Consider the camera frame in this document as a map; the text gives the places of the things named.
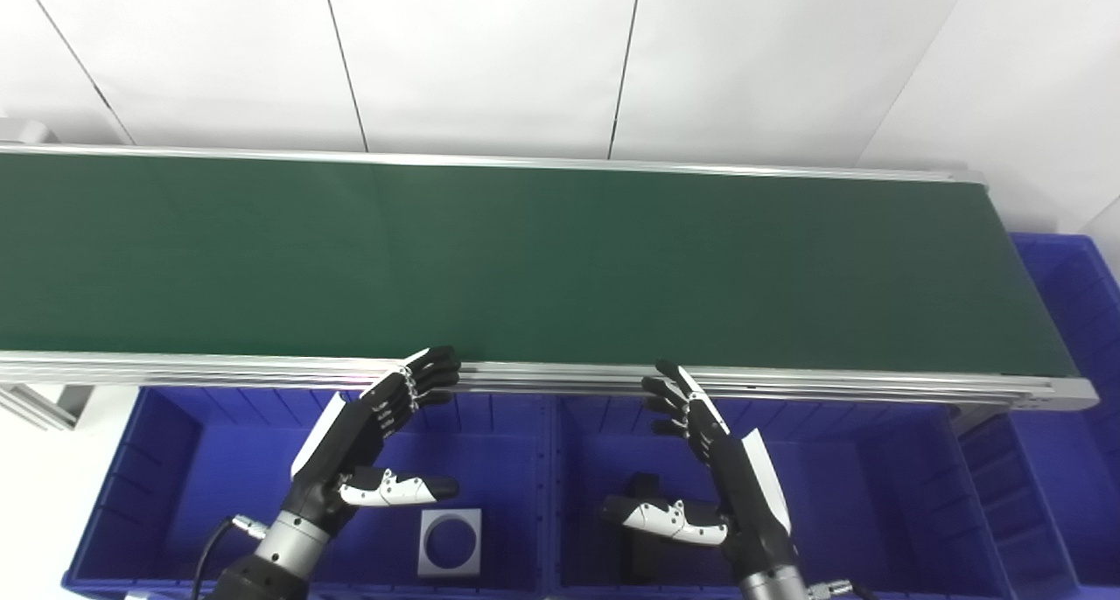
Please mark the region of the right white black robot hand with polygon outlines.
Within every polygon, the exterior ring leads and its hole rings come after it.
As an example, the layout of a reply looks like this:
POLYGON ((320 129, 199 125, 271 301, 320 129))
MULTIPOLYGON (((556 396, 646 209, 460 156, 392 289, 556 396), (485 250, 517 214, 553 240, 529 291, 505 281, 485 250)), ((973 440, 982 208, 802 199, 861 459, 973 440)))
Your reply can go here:
POLYGON ((689 446, 711 476, 717 503, 612 495, 605 498, 601 516, 660 540, 720 549, 737 580, 797 568, 787 504, 760 432, 732 435, 691 373, 668 359, 656 360, 655 368, 655 376, 641 379, 647 394, 644 407, 661 414, 648 428, 689 446))

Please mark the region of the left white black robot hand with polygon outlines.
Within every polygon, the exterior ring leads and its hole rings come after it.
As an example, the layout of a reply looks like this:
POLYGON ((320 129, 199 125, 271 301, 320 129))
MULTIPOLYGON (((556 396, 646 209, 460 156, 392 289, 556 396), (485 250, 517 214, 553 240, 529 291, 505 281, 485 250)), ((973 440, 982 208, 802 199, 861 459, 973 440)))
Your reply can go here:
POLYGON ((292 462, 281 510, 335 540, 360 507, 420 505, 459 495, 451 477, 402 474, 376 460, 389 437, 416 412, 452 399, 460 368, 451 345, 432 346, 396 360, 356 396, 336 394, 292 462))

